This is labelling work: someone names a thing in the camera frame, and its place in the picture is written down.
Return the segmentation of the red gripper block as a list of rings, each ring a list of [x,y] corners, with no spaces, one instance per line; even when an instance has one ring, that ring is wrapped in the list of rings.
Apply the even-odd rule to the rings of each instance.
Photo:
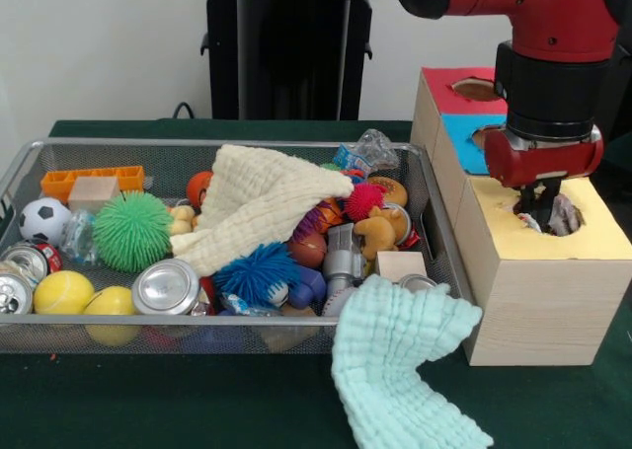
[[[548,233],[561,180],[593,173],[603,157],[603,139],[596,125],[586,139],[566,142],[526,140],[508,129],[487,128],[483,151],[490,177],[504,187],[520,187],[517,213],[535,216]]]

